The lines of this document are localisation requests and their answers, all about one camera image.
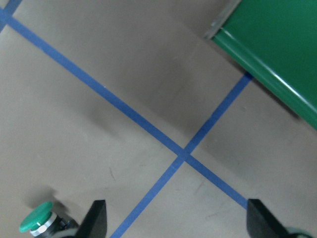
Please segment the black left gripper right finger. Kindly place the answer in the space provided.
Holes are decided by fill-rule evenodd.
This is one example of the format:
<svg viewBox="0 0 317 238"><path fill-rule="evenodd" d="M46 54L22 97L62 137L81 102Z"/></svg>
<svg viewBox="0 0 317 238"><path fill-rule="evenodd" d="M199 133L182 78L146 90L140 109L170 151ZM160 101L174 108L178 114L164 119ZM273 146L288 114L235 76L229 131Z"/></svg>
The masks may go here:
<svg viewBox="0 0 317 238"><path fill-rule="evenodd" d="M285 238L289 235L259 199L248 199L247 232L251 238Z"/></svg>

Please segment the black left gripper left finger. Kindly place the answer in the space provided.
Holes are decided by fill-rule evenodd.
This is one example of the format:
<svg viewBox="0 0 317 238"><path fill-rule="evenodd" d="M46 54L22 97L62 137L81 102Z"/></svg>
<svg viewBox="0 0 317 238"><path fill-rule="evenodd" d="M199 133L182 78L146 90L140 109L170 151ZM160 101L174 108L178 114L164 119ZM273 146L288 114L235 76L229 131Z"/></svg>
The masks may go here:
<svg viewBox="0 0 317 238"><path fill-rule="evenodd" d="M79 226L76 238L105 238L107 233L106 201L95 200Z"/></svg>

